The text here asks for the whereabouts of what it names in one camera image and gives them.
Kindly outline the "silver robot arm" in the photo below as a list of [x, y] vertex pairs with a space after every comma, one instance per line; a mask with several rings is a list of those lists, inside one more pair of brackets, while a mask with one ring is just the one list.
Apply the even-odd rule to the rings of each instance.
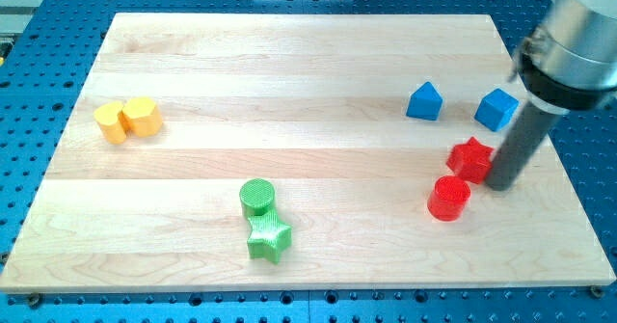
[[554, 0], [516, 50], [515, 71], [545, 113], [604, 105], [616, 94], [616, 0]]

